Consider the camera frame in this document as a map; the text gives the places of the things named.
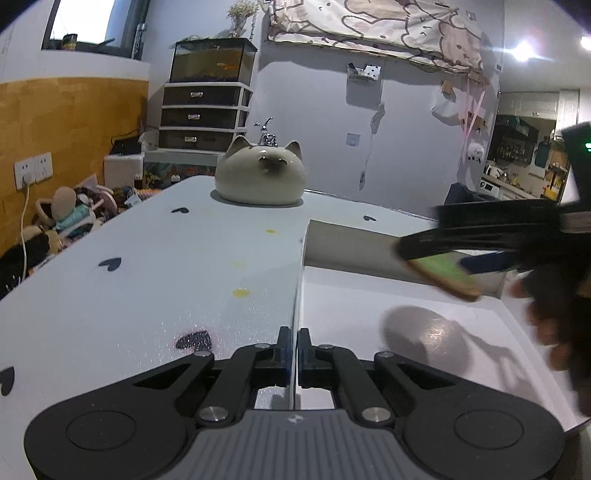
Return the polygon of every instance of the wall hanging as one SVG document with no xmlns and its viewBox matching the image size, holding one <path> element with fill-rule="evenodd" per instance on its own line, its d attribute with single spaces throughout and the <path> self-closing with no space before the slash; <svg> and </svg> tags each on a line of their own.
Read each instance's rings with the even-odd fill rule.
<svg viewBox="0 0 591 480">
<path fill-rule="evenodd" d="M 275 0 L 269 39 L 393 56 L 452 73 L 482 71 L 482 31 L 457 8 L 413 0 Z"/>
</svg>

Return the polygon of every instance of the fish tank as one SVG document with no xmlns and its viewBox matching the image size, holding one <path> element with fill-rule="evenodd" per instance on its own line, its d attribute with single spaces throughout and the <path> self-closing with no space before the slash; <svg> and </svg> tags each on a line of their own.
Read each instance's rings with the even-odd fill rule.
<svg viewBox="0 0 591 480">
<path fill-rule="evenodd" d="M 256 47 L 245 38 L 204 38 L 176 43 L 171 82 L 251 84 Z"/>
</svg>

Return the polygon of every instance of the human hand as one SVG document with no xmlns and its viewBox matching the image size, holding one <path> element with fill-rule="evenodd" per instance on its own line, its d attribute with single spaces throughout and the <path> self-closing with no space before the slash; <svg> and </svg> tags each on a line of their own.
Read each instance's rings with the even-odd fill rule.
<svg viewBox="0 0 591 480">
<path fill-rule="evenodd" d="M 514 297 L 533 297 L 527 309 L 536 338 L 552 346 L 548 364 L 569 370 L 579 397 L 579 410 L 591 416 L 591 299 L 584 292 L 588 281 L 585 262 L 544 265 L 511 286 Z"/>
</svg>

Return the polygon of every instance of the white box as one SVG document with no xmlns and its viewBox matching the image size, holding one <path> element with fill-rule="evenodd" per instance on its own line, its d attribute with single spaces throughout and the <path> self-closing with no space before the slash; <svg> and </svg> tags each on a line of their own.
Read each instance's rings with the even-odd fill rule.
<svg viewBox="0 0 591 480">
<path fill-rule="evenodd" d="M 134 185 L 134 176 L 144 174 L 144 154 L 107 155 L 104 162 L 105 187 Z"/>
<path fill-rule="evenodd" d="M 349 348 L 360 359 L 390 350 L 526 398 L 553 413 L 565 430 L 586 421 L 566 374 L 548 369 L 529 327 L 512 314 L 515 304 L 505 304 L 504 274 L 479 275 L 485 295 L 467 303 L 424 284 L 393 257 L 394 239 L 312 220 L 294 330 L 308 328 L 313 345 Z M 297 387 L 295 393 L 302 409 L 333 407 L 327 391 Z"/>
</svg>

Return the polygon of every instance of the orange wall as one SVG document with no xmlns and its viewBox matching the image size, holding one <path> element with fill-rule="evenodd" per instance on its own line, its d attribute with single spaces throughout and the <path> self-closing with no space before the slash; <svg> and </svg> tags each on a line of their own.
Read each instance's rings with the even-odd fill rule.
<svg viewBox="0 0 591 480">
<path fill-rule="evenodd" d="M 17 242 L 25 190 L 14 163 L 51 152 L 53 177 L 31 186 L 25 224 L 39 197 L 92 174 L 103 179 L 111 137 L 144 120 L 148 82 L 110 78 L 52 78 L 0 84 L 0 252 Z"/>
</svg>

